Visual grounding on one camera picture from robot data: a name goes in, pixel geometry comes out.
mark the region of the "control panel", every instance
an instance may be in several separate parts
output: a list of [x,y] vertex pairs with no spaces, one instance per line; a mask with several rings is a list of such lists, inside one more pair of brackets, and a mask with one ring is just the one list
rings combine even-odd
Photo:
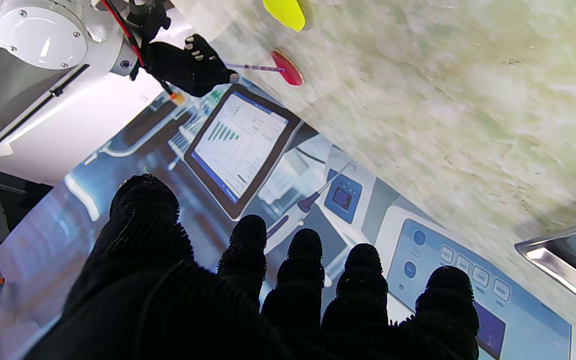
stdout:
[[432,272],[452,265],[471,279],[480,360],[569,360],[568,322],[487,260],[421,221],[401,221],[387,280],[391,294],[403,306],[413,311]]
[[[331,180],[337,172],[330,169],[327,174],[327,182]],[[362,195],[363,186],[343,173],[337,176],[330,184],[324,206],[331,212],[343,219],[348,224],[353,223],[359,198]]]

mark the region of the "white wall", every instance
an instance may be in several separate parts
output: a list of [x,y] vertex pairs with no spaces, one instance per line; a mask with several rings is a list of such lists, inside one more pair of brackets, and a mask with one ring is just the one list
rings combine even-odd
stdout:
[[161,92],[145,71],[133,82],[88,68],[28,121],[25,133],[13,135],[13,153],[0,157],[0,171],[55,185]]

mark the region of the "marble surface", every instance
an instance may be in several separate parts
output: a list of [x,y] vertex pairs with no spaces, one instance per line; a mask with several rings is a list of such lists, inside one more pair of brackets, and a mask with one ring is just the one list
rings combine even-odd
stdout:
[[576,0],[172,0],[224,61],[576,327],[576,296],[514,244],[576,225]]

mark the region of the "red cable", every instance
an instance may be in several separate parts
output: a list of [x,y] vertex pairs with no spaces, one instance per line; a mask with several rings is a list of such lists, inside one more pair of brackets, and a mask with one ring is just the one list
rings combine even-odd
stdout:
[[[110,5],[108,5],[108,2],[106,0],[101,0],[101,3],[103,5],[103,7],[105,7],[106,10],[108,10],[108,12],[110,13],[110,15],[112,15],[112,18],[114,18],[114,20],[117,22],[117,24],[119,24],[119,27],[121,27],[121,30],[123,30],[123,33],[126,35],[126,37],[128,38],[128,40],[130,41],[130,39],[133,39],[134,41],[134,37],[132,34],[130,34],[130,31],[128,31],[128,29],[126,29],[126,27],[124,26],[124,23],[121,21],[121,19],[119,19],[119,16],[110,8]],[[142,68],[146,67],[146,64],[144,64],[144,59],[142,59],[142,55],[140,54],[139,49],[137,48],[136,45],[132,45],[132,50],[135,52],[135,54],[137,54],[137,59],[139,59],[139,63],[141,64]]]

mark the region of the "black robotic glove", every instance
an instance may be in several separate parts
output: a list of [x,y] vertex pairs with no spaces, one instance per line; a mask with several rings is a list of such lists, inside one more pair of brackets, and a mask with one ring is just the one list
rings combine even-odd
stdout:
[[144,49],[146,71],[201,98],[215,85],[237,83],[237,72],[226,68],[217,52],[199,34],[185,39],[184,48],[165,42],[149,43]]

